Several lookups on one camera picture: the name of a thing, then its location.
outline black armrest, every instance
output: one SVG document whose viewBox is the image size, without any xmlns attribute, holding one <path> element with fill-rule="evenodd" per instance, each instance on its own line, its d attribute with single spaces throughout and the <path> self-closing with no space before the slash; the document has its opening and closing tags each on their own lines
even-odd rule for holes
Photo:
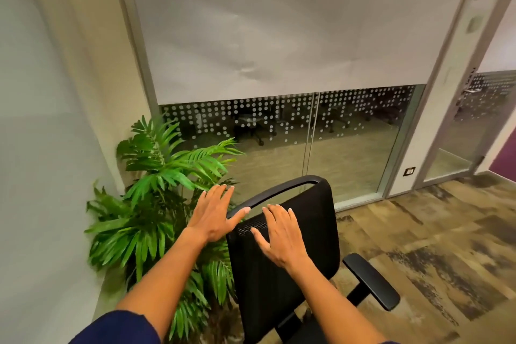
<svg viewBox="0 0 516 344">
<path fill-rule="evenodd" d="M 260 194 L 254 196 L 254 197 L 251 197 L 249 200 L 247 200 L 247 201 L 243 202 L 242 204 L 233 208 L 231 211 L 228 212 L 227 218 L 229 219 L 230 217 L 233 217 L 243 207 L 254 208 L 258 204 L 261 204 L 264 201 L 267 201 L 269 198 L 277 196 L 280 193 L 286 192 L 289 189 L 300 187 L 301 185 L 305 185 L 305 184 L 319 184 L 319 182 L 321 182 L 323 180 L 324 180 L 324 178 L 321 178 L 318 176 L 307 175 L 307 176 L 294 178 L 293 180 L 276 185 L 270 189 L 267 189 L 264 192 L 261 192 Z"/>
<path fill-rule="evenodd" d="M 345 256 L 342 262 L 360 281 L 348 295 L 352 304 L 358 306 L 358 303 L 371 294 L 387 311 L 391 311 L 398 305 L 399 294 L 366 259 L 357 253 L 351 253 Z"/>
</svg>

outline navy blue sleeve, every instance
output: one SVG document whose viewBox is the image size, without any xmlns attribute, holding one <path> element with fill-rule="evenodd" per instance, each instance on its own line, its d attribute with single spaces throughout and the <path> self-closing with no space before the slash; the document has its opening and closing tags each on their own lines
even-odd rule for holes
<svg viewBox="0 0 516 344">
<path fill-rule="evenodd" d="M 70 344 L 161 344 L 144 316 L 115 310 L 93 321 Z"/>
</svg>

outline person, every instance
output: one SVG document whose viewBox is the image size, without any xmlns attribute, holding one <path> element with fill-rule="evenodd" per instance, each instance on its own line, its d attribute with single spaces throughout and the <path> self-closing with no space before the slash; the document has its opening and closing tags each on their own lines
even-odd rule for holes
<svg viewBox="0 0 516 344">
<path fill-rule="evenodd" d="M 118 303 L 70 344 L 159 344 L 170 329 L 177 302 L 204 245 L 225 236 L 250 211 L 226 219 L 234 187 L 203 192 L 187 227 L 173 247 Z M 306 253 L 296 215 L 280 205 L 263 208 L 270 242 L 252 228 L 260 249 L 286 269 L 302 290 L 330 344 L 379 344 L 385 337 L 315 267 Z"/>
</svg>

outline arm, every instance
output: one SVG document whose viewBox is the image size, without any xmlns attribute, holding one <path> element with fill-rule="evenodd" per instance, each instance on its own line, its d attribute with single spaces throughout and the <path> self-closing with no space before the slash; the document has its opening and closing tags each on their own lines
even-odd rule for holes
<svg viewBox="0 0 516 344">
<path fill-rule="evenodd" d="M 223 195 L 225 189 L 226 185 L 215 185 L 201 194 L 188 226 L 171 249 L 116 307 L 144 315 L 161 340 L 170 328 L 177 302 L 202 248 L 233 230 L 250 210 L 243 208 L 226 220 L 234 187 Z"/>
<path fill-rule="evenodd" d="M 263 208 L 268 243 L 252 228 L 264 254 L 285 268 L 303 292 L 331 344 L 379 344 L 385 337 L 319 272 L 306 253 L 294 212 L 281 206 Z"/>
</svg>

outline electrical outlet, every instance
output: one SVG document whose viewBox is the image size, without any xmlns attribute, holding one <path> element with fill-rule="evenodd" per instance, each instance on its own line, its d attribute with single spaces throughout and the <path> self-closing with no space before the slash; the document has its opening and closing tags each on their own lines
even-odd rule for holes
<svg viewBox="0 0 516 344">
<path fill-rule="evenodd" d="M 405 172 L 403 173 L 403 177 L 405 176 L 411 176 L 412 174 L 414 174 L 414 171 L 416 170 L 415 167 L 408 167 L 405 169 Z"/>
</svg>

